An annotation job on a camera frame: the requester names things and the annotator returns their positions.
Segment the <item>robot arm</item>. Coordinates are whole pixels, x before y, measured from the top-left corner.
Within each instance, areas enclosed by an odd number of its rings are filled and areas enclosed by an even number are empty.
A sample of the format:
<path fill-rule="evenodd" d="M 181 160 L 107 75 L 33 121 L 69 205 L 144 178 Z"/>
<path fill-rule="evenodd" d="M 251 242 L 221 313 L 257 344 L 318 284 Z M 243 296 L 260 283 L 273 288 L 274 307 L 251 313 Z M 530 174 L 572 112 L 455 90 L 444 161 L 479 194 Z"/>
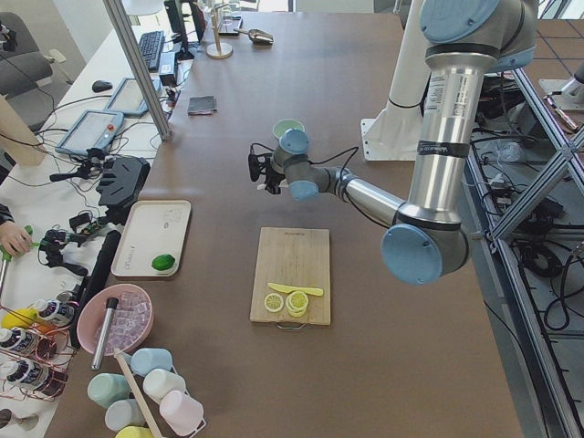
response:
<path fill-rule="evenodd" d="M 412 2 L 386 107 L 361 123 L 368 159 L 413 162 L 406 199 L 346 167 L 315 164 L 297 129 L 264 160 L 249 159 L 251 178 L 272 194 L 286 186 L 298 201 L 332 193 L 383 224 L 383 262 L 403 282 L 428 284 L 461 268 L 469 244 L 456 203 L 484 78 L 532 60 L 537 9 L 534 1 Z"/>

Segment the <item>person's left hand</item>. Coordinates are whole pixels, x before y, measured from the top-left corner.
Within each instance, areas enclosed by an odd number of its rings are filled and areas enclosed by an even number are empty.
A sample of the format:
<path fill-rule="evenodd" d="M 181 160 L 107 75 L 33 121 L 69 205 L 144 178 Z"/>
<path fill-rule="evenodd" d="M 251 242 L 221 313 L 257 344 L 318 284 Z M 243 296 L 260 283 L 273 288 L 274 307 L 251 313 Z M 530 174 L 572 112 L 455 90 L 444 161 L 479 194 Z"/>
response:
<path fill-rule="evenodd" d="M 11 256 L 27 253 L 32 246 L 30 234 L 12 221 L 0 225 L 1 246 Z"/>

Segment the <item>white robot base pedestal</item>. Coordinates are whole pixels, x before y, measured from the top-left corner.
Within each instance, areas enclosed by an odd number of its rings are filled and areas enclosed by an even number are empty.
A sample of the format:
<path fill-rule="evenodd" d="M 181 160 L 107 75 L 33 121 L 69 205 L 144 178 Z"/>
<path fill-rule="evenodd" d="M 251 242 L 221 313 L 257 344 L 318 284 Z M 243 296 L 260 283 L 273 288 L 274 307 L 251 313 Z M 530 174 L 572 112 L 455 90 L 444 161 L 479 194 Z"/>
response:
<path fill-rule="evenodd" d="M 407 16 L 385 109 L 363 119 L 361 139 L 367 161 L 413 161 L 422 129 L 422 100 L 430 77 L 424 61 L 428 41 L 422 34 L 422 0 L 413 0 Z"/>

